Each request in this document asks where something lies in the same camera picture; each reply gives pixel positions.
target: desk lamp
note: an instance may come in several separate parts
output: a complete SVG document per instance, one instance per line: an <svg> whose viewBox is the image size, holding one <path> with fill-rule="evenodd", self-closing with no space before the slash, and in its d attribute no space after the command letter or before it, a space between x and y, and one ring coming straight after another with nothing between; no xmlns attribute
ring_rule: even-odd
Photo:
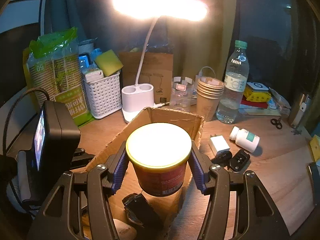
<svg viewBox="0 0 320 240"><path fill-rule="evenodd" d="M147 34L135 84L121 90L122 112L126 122L130 122L145 107L160 107L154 102L153 85L139 84L139 76L150 35L161 16L171 16L189 21L200 21L207 14L207 6L199 0L112 0L114 9L136 19L153 18Z"/></svg>

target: brown cardboard box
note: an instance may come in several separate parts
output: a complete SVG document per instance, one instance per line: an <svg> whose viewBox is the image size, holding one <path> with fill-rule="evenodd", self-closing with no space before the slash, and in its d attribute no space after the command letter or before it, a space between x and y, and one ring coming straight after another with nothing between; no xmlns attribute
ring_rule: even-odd
<svg viewBox="0 0 320 240"><path fill-rule="evenodd" d="M183 128L190 137L195 141L197 147L200 146L201 133L204 123L204 118L199 115L180 112L172 109L160 109L160 108L145 108L143 109L123 130L116 135L111 142L106 145L106 148L100 152L95 158L87 165L85 171L89 171L96 167L100 163L105 163L107 158L118 152L123 141L127 140L129 135L137 128L155 122L166 122L178 125ZM177 213L182 207L187 187L191 180L191 170L187 165L184 182L181 189L175 194L167 197L153 197L143 192L143 195L152 205L153 209L159 214L164 221L164 230L162 232L152 232L152 239L164 239L165 233L168 230L168 226L173 221ZM111 207L112 216L115 219L119 219L127 224L130 222L124 212L124 206L122 199L131 193L141 193L142 189L138 183L137 176L134 172L133 166L129 163L127 172L124 176L124 180L121 189L117 193L109 198L109 204Z"/></svg>
<svg viewBox="0 0 320 240"><path fill-rule="evenodd" d="M134 85L141 52L120 52L119 59L122 68L123 86ZM145 54L139 84L149 83L154 87L155 103L170 101L173 55L165 53Z"/></svg>

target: scissors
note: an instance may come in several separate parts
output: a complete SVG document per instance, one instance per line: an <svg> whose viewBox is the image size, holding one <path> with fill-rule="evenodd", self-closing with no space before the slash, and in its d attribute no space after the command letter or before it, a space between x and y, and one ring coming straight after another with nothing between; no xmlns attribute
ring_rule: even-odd
<svg viewBox="0 0 320 240"><path fill-rule="evenodd" d="M277 119L271 119L270 122L272 123L272 125L277 127L277 129L279 129L279 130L282 129L281 117L278 120Z"/></svg>

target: clear plastic cup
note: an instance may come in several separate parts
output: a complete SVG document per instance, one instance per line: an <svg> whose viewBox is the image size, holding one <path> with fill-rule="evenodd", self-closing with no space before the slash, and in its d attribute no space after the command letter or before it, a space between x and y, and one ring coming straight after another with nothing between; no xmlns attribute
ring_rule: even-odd
<svg viewBox="0 0 320 240"><path fill-rule="evenodd" d="M170 108L190 112L195 82L188 77L174 77L171 86Z"/></svg>

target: plastic water bottle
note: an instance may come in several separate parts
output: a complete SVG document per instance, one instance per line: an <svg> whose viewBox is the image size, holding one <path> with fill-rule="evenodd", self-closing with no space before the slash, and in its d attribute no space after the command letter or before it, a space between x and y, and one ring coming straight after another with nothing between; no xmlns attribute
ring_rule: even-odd
<svg viewBox="0 0 320 240"><path fill-rule="evenodd" d="M220 122L231 124L236 119L249 75L249 63L245 54L247 46L244 41L236 41L235 52L228 60L224 79L226 87L217 110Z"/></svg>

